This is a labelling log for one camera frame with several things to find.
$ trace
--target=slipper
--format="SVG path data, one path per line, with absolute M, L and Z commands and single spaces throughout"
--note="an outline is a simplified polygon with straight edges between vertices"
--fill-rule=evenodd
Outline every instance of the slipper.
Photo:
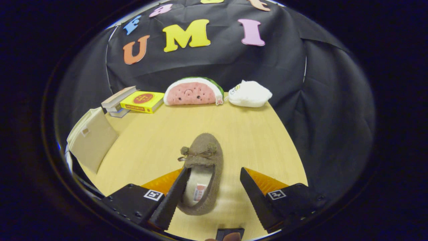
M 215 205 L 223 170 L 223 151 L 217 139 L 203 133 L 196 137 L 190 148 L 183 147 L 179 161 L 190 169 L 189 180 L 178 208 L 188 215 L 209 213 Z

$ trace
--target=paper bag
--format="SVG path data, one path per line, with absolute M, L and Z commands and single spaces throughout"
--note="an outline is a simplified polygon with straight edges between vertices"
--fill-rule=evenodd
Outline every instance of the paper bag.
M 102 108 L 90 109 L 68 135 L 68 148 L 77 160 L 97 173 L 104 156 L 118 134 L 107 121 Z

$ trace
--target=book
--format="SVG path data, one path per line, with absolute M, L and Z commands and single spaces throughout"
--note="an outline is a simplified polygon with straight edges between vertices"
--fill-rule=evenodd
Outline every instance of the book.
M 151 113 L 163 103 L 165 93 L 135 91 L 120 102 L 122 108 Z
M 120 106 L 120 102 L 112 108 L 105 108 L 107 112 L 118 112 L 122 109 L 122 107 Z
M 134 93 L 137 90 L 135 86 L 126 87 L 116 94 L 110 96 L 105 101 L 101 102 L 101 106 L 104 108 L 114 108 L 116 107 L 124 98 L 128 97 L 130 94 Z
M 125 108 L 122 108 L 122 109 L 120 109 L 119 111 L 117 111 L 117 112 L 109 112 L 110 113 L 110 115 L 111 116 L 113 116 L 113 117 L 119 117 L 119 118 L 122 118 L 124 115 L 126 115 L 126 113 L 128 113 L 129 111 L 131 111 L 130 109 L 125 109 Z

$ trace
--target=yellow book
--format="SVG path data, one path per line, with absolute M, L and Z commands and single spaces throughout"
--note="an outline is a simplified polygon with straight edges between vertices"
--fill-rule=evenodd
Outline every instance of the yellow book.
M 164 93 L 135 91 L 120 102 L 125 109 L 153 113 L 163 103 Z

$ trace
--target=letter i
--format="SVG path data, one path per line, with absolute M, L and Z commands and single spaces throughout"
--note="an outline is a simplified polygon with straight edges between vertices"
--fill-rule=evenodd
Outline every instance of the letter i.
M 264 46 L 265 42 L 260 38 L 259 21 L 251 19 L 238 19 L 244 27 L 244 38 L 241 40 L 246 45 Z

